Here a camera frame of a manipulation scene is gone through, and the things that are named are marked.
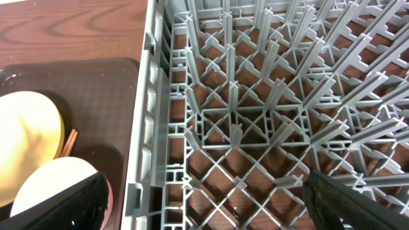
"plastic grid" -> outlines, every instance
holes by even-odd
[[[320,163],[324,155],[334,162],[326,169],[328,175],[374,200],[380,196],[391,204],[389,208],[409,215],[409,174],[394,160],[399,147],[409,149],[409,66],[401,57],[409,47],[409,16],[396,15],[409,9],[409,3],[187,2],[188,6],[184,1],[148,4],[132,132],[134,158],[130,155],[128,163],[122,229],[149,229],[148,218],[159,213],[161,229],[201,229],[216,215],[232,228],[246,229],[260,213],[281,229],[292,229],[307,209],[291,189],[301,187],[311,169],[324,171]],[[350,22],[364,30],[355,34],[347,25]],[[389,25],[400,29],[392,33]],[[233,29],[240,26],[250,28]],[[259,32],[256,40],[252,36],[255,31]],[[184,49],[176,49],[178,35],[186,35]],[[351,41],[349,47],[337,46],[340,36]],[[390,43],[373,44],[375,36]],[[254,52],[242,55],[243,45]],[[206,57],[210,49],[217,49],[220,56]],[[378,57],[364,60],[364,50]],[[260,55],[264,56],[263,64],[256,66],[254,60]],[[389,73],[389,65],[404,69],[404,74]],[[278,68],[293,78],[272,77]],[[257,80],[243,80],[243,71],[244,79],[254,75]],[[183,72],[184,81],[174,83],[176,74]],[[214,73],[224,79],[219,86],[207,82]],[[261,96],[260,90],[267,91],[267,96]],[[173,122],[169,117],[176,100],[185,101],[185,110],[183,119]],[[317,123],[323,125],[314,128]],[[169,161],[175,139],[183,139],[180,164]],[[379,144],[382,150],[373,148]],[[254,151],[260,149],[263,152],[256,156]],[[219,158],[210,154],[219,150],[224,152]],[[273,176],[262,164],[271,150],[291,161],[291,167],[280,176]],[[190,172],[189,162],[198,155],[211,162],[201,178]],[[240,155],[249,162],[246,173],[232,175],[224,167],[229,155]],[[376,161],[370,170],[368,158]],[[273,184],[263,197],[256,197],[248,188],[256,170]],[[215,171],[233,185],[222,199],[204,186]],[[160,211],[149,209],[152,186],[164,188]],[[169,186],[183,190],[177,205],[169,202]],[[396,186],[402,189],[395,196],[380,189]],[[251,214],[240,221],[234,211],[224,208],[236,190],[254,204]],[[288,221],[266,208],[279,192],[299,205]],[[212,207],[200,222],[192,218],[192,207],[188,206],[193,196],[205,197]],[[181,220],[168,221],[169,210],[180,213]]]

